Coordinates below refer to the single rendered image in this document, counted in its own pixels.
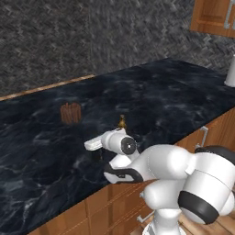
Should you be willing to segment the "wooden base cabinet door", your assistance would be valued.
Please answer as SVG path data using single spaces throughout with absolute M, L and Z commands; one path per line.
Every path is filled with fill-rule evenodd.
M 206 124 L 206 127 L 208 133 L 204 146 L 220 145 L 235 151 L 235 107 Z M 195 146 L 201 142 L 203 134 L 198 129 L 176 142 L 176 145 L 194 152 Z
M 29 235 L 89 235 L 85 202 L 64 211 Z

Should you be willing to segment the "white jar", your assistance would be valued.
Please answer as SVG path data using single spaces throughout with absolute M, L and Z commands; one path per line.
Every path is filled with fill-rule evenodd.
M 224 84 L 229 87 L 235 87 L 235 54 L 232 57 L 229 71 Z

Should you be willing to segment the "brown wooden mug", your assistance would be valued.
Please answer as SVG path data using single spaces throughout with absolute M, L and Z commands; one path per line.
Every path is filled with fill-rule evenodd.
M 78 123 L 81 120 L 82 111 L 81 106 L 77 103 L 61 106 L 61 118 L 62 122 L 66 124 Z

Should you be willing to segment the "wooden wall cabinet door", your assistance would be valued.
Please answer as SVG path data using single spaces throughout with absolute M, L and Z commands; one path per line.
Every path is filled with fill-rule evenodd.
M 232 7 L 229 29 L 224 29 L 224 22 L 229 7 L 229 0 L 195 0 L 190 29 L 213 35 L 235 39 L 235 6 Z

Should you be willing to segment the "wooden drawer front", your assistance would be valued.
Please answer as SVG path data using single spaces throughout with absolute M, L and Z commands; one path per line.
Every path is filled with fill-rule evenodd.
M 139 188 L 143 188 L 148 185 L 150 181 L 136 184 L 119 184 L 119 185 L 107 185 L 104 188 L 93 193 L 85 199 L 87 207 L 87 215 L 92 216 L 95 212 L 113 204 L 121 197 L 130 195 L 137 191 Z
M 137 217 L 144 218 L 150 213 L 151 209 L 140 205 L 127 214 L 115 218 L 110 209 L 102 209 L 90 218 L 91 235 L 129 235 L 140 225 Z

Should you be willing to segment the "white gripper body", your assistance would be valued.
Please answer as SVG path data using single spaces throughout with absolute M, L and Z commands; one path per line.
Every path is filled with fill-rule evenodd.
M 84 143 L 84 147 L 88 151 L 96 151 L 96 150 L 100 149 L 102 147 L 101 138 L 96 137 L 96 138 L 93 138 L 91 140 L 86 141 Z

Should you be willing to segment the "brown beer bottle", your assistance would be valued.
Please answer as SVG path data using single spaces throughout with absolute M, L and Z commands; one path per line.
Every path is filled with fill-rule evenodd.
M 124 115 L 120 115 L 118 127 L 121 128 L 121 129 L 126 129 L 127 128 L 126 121 L 125 121 L 125 116 Z

